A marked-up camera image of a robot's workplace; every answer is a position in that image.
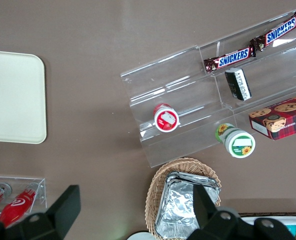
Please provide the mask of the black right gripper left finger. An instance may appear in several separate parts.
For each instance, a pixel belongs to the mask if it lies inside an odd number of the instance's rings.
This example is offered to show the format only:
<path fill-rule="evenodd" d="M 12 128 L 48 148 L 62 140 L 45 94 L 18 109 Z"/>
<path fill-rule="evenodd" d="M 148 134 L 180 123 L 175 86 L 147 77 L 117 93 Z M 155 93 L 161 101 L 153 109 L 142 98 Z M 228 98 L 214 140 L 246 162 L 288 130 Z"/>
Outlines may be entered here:
<path fill-rule="evenodd" d="M 58 237 L 65 238 L 80 212 L 80 186 L 70 185 L 46 211 L 46 215 Z"/>

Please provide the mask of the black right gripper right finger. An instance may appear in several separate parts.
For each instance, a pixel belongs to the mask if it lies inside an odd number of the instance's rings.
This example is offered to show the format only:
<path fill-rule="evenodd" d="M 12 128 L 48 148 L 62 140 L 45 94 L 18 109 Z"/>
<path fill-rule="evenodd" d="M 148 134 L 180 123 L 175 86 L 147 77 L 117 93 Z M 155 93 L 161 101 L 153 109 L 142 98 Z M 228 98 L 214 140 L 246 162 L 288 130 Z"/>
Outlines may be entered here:
<path fill-rule="evenodd" d="M 216 206 L 202 185 L 193 187 L 193 211 L 200 229 L 203 229 L 216 213 Z"/>

